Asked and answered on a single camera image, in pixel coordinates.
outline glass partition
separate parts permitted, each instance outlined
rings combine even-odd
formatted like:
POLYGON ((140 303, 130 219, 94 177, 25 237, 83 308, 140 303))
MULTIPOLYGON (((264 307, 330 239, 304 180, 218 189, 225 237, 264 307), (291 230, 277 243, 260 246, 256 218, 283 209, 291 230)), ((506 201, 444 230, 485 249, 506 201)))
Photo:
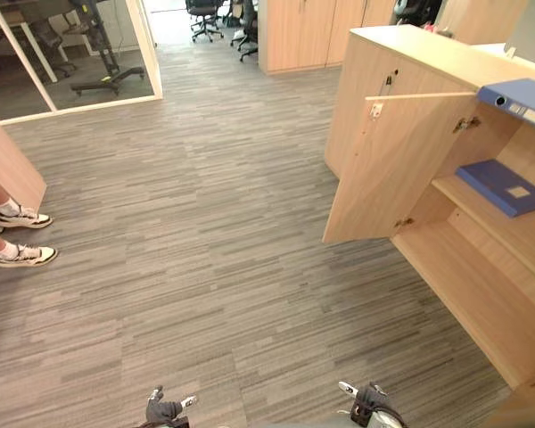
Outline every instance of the glass partition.
POLYGON ((12 48, 0 50, 8 58, 0 61, 0 119, 50 111, 42 95, 53 110, 154 95, 128 3, 135 2, 0 0, 0 14, 41 86, 12 48))
MULTIPOLYGON (((27 44, 20 23, 21 15, 5 10, 4 17, 22 44, 27 44)), ((22 65, 12 44, 0 28, 0 120, 50 111, 36 85, 22 65)))

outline cabinet shelf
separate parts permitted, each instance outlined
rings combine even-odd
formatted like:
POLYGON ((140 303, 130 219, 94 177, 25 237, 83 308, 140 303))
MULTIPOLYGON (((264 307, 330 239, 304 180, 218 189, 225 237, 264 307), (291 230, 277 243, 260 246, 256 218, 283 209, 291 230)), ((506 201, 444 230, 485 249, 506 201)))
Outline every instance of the cabinet shelf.
POLYGON ((432 185, 535 274, 535 211, 509 218, 459 177, 437 178, 432 185))
POLYGON ((535 376, 535 307, 450 223, 392 241, 511 387, 535 376))

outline cabinet top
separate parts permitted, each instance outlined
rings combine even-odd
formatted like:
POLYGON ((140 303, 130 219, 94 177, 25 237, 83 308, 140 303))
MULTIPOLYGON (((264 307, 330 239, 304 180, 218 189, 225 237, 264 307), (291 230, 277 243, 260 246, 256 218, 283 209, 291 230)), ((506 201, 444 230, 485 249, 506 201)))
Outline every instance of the cabinet top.
POLYGON ((364 27, 350 32, 462 80, 475 90, 506 80, 535 79, 533 68, 411 25, 364 27))

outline wooden cabinet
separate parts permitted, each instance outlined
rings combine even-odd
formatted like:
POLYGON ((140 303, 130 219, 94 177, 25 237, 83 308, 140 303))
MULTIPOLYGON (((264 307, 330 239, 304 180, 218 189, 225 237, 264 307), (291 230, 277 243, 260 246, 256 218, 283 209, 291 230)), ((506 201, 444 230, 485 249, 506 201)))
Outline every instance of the wooden cabinet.
POLYGON ((299 68, 322 67, 327 62, 333 26, 333 0, 300 0, 299 68))
POLYGON ((355 30, 325 152, 324 242, 390 237, 512 389, 535 382, 535 211, 509 218, 455 171, 497 159, 535 185, 535 127, 476 97, 516 78, 535 69, 410 26, 355 30))
POLYGON ((365 4, 366 0, 337 0, 335 3, 327 65, 342 62, 347 50, 349 30, 362 27, 365 4))
POLYGON ((1 126, 0 185, 16 201, 35 210, 45 194, 44 179, 1 126))
POLYGON ((259 2, 259 66, 264 72, 300 67, 303 0, 259 2))
POLYGON ((338 65, 349 30, 388 25, 393 1, 263 0, 259 3, 259 66, 275 73, 338 65))
POLYGON ((334 0, 259 3, 259 66, 265 72, 325 66, 334 0))
POLYGON ((447 0, 436 23, 468 45, 505 43, 529 0, 447 0))

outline sock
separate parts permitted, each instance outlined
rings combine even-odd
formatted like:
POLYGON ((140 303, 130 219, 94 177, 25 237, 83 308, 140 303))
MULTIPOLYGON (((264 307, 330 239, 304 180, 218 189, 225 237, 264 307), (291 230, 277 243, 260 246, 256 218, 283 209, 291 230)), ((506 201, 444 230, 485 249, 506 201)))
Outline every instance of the sock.
POLYGON ((18 257, 18 254, 20 254, 18 246, 7 241, 4 242, 6 243, 6 246, 0 251, 0 259, 13 260, 18 257))
POLYGON ((12 198, 0 205, 0 214, 4 214, 7 217, 17 216, 20 212, 20 205, 12 198))

